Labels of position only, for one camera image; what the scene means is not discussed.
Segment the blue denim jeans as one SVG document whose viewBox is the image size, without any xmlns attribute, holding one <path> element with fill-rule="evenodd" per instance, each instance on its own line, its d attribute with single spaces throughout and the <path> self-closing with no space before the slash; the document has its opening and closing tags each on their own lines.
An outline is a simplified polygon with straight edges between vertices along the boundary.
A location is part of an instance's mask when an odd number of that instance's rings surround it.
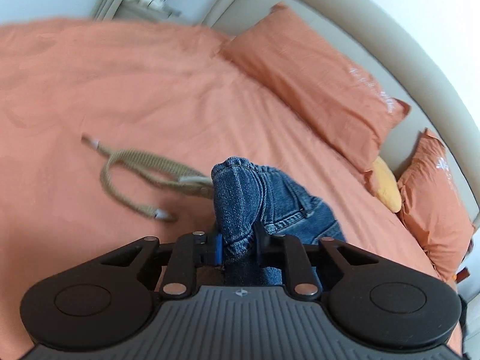
<svg viewBox="0 0 480 360">
<path fill-rule="evenodd" d="M 211 179 L 223 241 L 222 280 L 228 286 L 282 284 L 279 269 L 258 265 L 258 228 L 273 236 L 296 236 L 308 245 L 322 237 L 346 240 L 328 204 L 275 167 L 231 157 L 214 166 Z"/>
</svg>

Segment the orange bed sheet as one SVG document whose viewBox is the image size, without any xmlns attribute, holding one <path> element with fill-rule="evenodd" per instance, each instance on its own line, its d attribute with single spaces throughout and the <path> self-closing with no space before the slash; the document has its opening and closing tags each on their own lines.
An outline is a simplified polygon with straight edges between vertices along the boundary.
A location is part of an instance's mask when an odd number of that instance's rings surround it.
<svg viewBox="0 0 480 360">
<path fill-rule="evenodd" d="M 207 27 L 54 19 L 1 28 L 1 357 L 31 348 L 30 286 L 143 236 L 209 228 L 212 204 L 152 188 L 122 168 L 116 186 L 177 215 L 145 218 L 108 197 L 88 134 L 210 172 L 236 156 L 280 168 L 326 200 L 347 240 L 436 275 L 362 174 L 276 94 L 225 58 Z"/>
</svg>

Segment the beige upholstered headboard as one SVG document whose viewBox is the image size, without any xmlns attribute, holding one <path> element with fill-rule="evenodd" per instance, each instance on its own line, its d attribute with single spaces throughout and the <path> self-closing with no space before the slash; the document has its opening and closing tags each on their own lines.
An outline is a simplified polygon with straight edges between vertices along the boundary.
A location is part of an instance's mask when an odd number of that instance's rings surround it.
<svg viewBox="0 0 480 360">
<path fill-rule="evenodd" d="M 479 223 L 479 128 L 447 77 L 413 38 L 370 0 L 216 0 L 202 23 L 237 35 L 278 2 L 291 7 L 332 46 L 360 64 L 393 98 L 411 106 L 382 145 L 381 156 L 400 176 L 418 134 L 434 131 L 447 147 L 453 180 Z"/>
</svg>

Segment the orange pillow left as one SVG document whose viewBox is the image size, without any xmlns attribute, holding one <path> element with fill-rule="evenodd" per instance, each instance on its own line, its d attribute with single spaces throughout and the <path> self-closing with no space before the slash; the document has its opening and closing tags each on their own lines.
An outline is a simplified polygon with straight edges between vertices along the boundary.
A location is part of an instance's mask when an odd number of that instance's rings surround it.
<svg viewBox="0 0 480 360">
<path fill-rule="evenodd" d="M 371 170 L 387 135 L 410 111 L 283 4 L 221 53 L 362 173 Z"/>
</svg>

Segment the beige nightstand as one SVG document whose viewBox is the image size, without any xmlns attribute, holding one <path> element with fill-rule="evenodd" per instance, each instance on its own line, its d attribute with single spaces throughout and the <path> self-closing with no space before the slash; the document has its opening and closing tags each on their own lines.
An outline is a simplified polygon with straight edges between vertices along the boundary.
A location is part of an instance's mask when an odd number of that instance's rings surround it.
<svg viewBox="0 0 480 360">
<path fill-rule="evenodd" d="M 149 22 L 181 22 L 179 10 L 168 5 L 142 5 L 139 2 L 122 2 L 113 16 L 114 20 L 135 20 Z"/>
</svg>

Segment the yellow pillow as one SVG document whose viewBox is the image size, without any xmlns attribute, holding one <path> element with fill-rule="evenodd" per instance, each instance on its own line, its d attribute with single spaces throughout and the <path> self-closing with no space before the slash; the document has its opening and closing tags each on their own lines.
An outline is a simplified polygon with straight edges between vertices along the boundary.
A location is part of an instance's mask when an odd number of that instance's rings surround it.
<svg viewBox="0 0 480 360">
<path fill-rule="evenodd" d="M 380 156 L 373 162 L 373 175 L 377 180 L 375 197 L 392 213 L 398 213 L 402 207 L 402 197 L 397 186 L 397 180 Z"/>
</svg>

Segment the beige drawstring belt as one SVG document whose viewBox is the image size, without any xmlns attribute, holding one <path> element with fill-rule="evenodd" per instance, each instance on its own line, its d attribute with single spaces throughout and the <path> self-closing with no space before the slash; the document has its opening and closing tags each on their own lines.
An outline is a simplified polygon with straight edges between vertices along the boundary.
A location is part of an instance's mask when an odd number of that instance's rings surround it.
<svg viewBox="0 0 480 360">
<path fill-rule="evenodd" d="M 118 203 L 140 215 L 163 222 L 176 221 L 174 214 L 152 205 L 136 203 L 120 192 L 113 183 L 112 167 L 123 166 L 159 189 L 171 190 L 185 196 L 213 199 L 212 179 L 190 166 L 144 150 L 113 150 L 100 140 L 86 134 L 81 136 L 81 141 L 106 158 L 106 163 L 100 172 L 103 191 Z"/>
</svg>

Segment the orange pillow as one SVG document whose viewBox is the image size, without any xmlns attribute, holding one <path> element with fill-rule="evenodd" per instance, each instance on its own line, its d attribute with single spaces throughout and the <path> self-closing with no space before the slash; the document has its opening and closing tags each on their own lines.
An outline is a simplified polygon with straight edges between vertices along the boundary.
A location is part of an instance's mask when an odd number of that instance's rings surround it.
<svg viewBox="0 0 480 360">
<path fill-rule="evenodd" d="M 410 111 L 283 4 L 221 53 L 362 173 L 371 170 L 387 135 Z"/>
<path fill-rule="evenodd" d="M 401 222 L 436 272 L 450 281 L 468 252 L 474 226 L 454 183 L 446 147 L 431 130 L 420 134 L 397 186 Z"/>
</svg>

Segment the orange pillow right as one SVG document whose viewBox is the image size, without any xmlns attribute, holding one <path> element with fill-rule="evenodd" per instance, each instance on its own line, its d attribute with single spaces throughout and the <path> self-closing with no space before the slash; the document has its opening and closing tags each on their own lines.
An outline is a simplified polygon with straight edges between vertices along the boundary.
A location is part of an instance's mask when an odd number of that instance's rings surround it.
<svg viewBox="0 0 480 360">
<path fill-rule="evenodd" d="M 468 252 L 474 226 L 454 183 L 446 147 L 431 130 L 420 134 L 397 186 L 401 222 L 436 272 L 450 281 Z"/>
</svg>

